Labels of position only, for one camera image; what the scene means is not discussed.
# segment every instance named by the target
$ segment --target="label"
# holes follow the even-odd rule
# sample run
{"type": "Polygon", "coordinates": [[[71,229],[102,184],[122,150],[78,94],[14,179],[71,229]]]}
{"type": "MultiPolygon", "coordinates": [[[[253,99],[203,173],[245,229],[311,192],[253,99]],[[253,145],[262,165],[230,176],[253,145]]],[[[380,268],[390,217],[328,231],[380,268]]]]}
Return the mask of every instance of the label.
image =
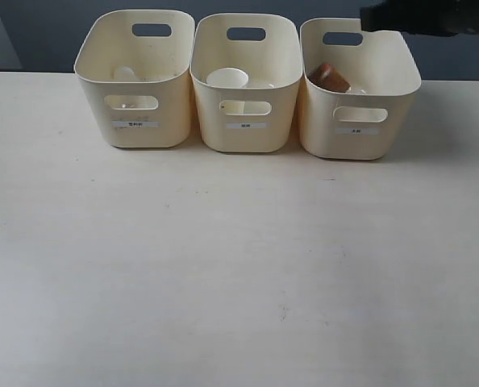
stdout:
{"type": "Polygon", "coordinates": [[[268,127],[267,123],[228,123],[227,129],[263,129],[268,127]]]}
{"type": "Polygon", "coordinates": [[[377,127],[337,127],[337,135],[379,135],[377,127]]]}
{"type": "Polygon", "coordinates": [[[159,127],[157,121],[113,121],[114,127],[159,127]]]}

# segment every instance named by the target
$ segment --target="table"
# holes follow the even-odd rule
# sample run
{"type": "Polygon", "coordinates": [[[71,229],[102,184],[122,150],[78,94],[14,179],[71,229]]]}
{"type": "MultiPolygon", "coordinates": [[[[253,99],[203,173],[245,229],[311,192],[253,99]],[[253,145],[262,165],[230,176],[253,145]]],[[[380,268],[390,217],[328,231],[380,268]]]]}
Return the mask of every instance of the table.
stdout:
{"type": "Polygon", "coordinates": [[[72,74],[0,73],[0,386],[479,386],[479,83],[391,153],[101,139],[72,74]]]}

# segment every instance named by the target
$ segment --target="black object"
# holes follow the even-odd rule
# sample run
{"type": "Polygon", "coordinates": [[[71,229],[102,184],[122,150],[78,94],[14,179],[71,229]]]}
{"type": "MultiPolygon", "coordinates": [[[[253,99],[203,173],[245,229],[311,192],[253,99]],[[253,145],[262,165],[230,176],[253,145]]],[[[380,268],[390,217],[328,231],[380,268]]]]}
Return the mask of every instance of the black object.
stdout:
{"type": "Polygon", "coordinates": [[[386,0],[360,9],[364,31],[479,35],[479,0],[386,0]]]}

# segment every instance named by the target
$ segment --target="bin handle hole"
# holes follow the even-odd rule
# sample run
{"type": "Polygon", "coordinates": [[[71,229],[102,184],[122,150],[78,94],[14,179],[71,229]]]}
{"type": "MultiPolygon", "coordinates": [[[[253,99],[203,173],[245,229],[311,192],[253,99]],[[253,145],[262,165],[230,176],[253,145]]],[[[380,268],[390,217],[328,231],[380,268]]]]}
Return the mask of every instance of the bin handle hole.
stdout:
{"type": "Polygon", "coordinates": [[[363,35],[355,32],[326,32],[322,42],[329,46],[359,46],[363,35]]]}
{"type": "Polygon", "coordinates": [[[254,27],[231,27],[227,30],[227,38],[260,42],[266,39],[266,30],[254,27]]]}
{"type": "Polygon", "coordinates": [[[155,110],[159,100],[151,95],[107,95],[105,103],[113,110],[155,110]]]}
{"type": "Polygon", "coordinates": [[[335,109],[333,117],[341,123],[382,123],[388,118],[388,110],[341,106],[335,109]]]}
{"type": "Polygon", "coordinates": [[[220,111],[225,115],[268,115],[272,105],[263,101],[226,100],[220,102],[220,111]]]}
{"type": "Polygon", "coordinates": [[[168,24],[136,23],[132,26],[132,34],[139,37],[168,38],[172,28],[168,24]]]}

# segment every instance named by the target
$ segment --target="cream plastic bin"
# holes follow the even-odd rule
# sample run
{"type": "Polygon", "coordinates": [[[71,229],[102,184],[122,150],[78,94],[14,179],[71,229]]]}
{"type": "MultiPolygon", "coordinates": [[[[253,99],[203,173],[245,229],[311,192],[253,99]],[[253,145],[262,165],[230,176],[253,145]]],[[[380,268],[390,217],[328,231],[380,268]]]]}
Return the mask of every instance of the cream plastic bin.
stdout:
{"type": "Polygon", "coordinates": [[[220,152],[273,152],[285,144],[302,79],[298,33],[291,21],[257,14],[203,19],[197,26],[191,75],[207,146],[220,152]],[[225,68],[246,72],[246,87],[206,83],[209,74],[225,68]],[[241,106],[243,112],[227,113],[236,110],[227,104],[241,106]]]}
{"type": "Polygon", "coordinates": [[[118,10],[96,21],[75,73],[109,144],[165,148],[188,136],[193,38],[193,18],[177,10],[118,10]]]}
{"type": "Polygon", "coordinates": [[[421,86],[399,32],[364,32],[359,19],[313,19],[301,27],[305,81],[299,95],[302,146],[332,159],[374,160],[392,146],[421,86]],[[357,46],[325,44],[327,33],[361,34],[357,46]],[[351,84],[346,94],[312,84],[307,75],[323,62],[351,84]]]}

